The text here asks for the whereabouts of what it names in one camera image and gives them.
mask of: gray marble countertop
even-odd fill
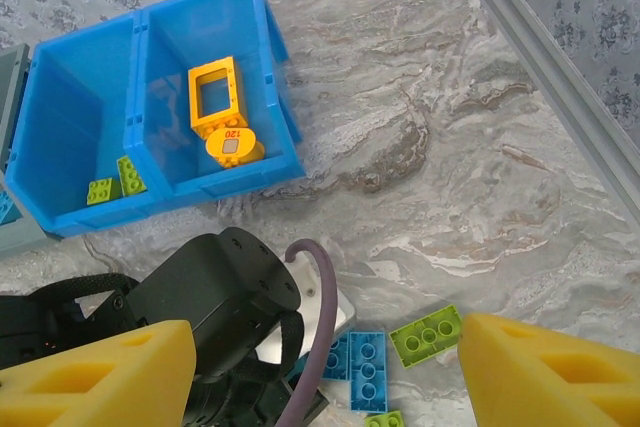
[[[321,241],[363,329],[455,303],[640,349],[637,239],[478,0],[271,3],[308,178],[10,259],[0,291],[143,278],[238,225],[276,252]],[[388,359],[406,425],[475,425],[455,349],[407,370]],[[324,388],[318,425],[363,425],[345,384]]]

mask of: gray wall trim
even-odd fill
[[[481,0],[640,234],[640,152],[524,0]]]

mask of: yellow lego round plate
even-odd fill
[[[216,129],[207,138],[205,147],[225,169],[264,158],[264,146],[253,130],[245,127]]]

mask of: green lego brick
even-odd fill
[[[120,182],[112,177],[108,179],[94,180],[89,183],[87,205],[100,204],[122,197]]]
[[[394,330],[391,342],[407,369],[458,343],[462,322],[455,305]]]
[[[394,410],[388,414],[380,414],[364,419],[366,427],[404,427],[402,414],[399,410]]]
[[[142,182],[138,171],[133,166],[133,162],[131,162],[128,155],[118,159],[118,174],[120,175],[122,191],[125,197],[147,190],[147,187],[144,185],[144,182]]]

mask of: blue storage bin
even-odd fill
[[[6,181],[48,232],[66,237],[131,222],[162,198],[150,190],[86,205],[89,182],[117,178],[116,160],[127,153],[139,16],[123,15],[35,49]]]
[[[278,68],[288,54],[266,0],[166,0],[143,9],[139,36],[125,143],[167,201],[193,204],[304,175],[294,146],[300,134]],[[249,126],[266,156],[224,170],[191,130],[187,72],[227,56],[241,72]]]

